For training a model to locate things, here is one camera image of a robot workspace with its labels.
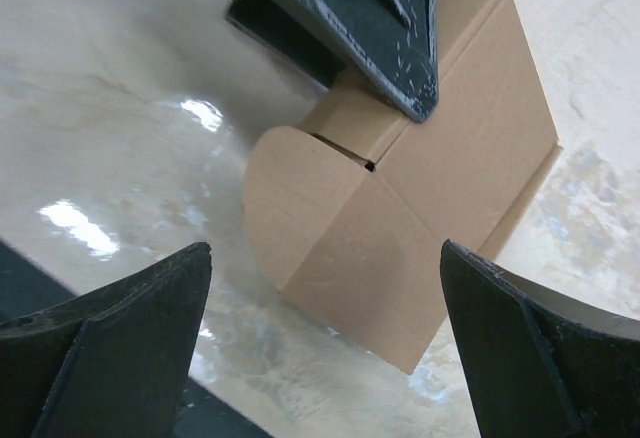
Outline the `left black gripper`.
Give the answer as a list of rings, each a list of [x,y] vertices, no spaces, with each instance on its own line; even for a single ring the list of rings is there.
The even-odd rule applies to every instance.
[[[231,0],[226,19],[325,88],[348,63],[416,123],[438,104],[436,0]]]

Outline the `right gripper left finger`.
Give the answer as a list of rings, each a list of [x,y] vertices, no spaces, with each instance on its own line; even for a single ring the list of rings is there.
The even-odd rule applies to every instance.
[[[169,437],[212,274],[193,243],[128,277],[1,320],[5,437]]]

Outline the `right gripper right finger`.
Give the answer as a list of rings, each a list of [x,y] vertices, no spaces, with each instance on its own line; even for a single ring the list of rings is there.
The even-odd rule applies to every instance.
[[[638,436],[638,321],[452,241],[440,276],[481,436]]]

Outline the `brown cardboard box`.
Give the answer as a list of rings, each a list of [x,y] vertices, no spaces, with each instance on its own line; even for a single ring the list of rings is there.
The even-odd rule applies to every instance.
[[[439,102],[422,124],[344,74],[266,132],[245,231],[281,296],[412,373],[446,306],[446,240],[495,258],[560,153],[514,0],[438,0]]]

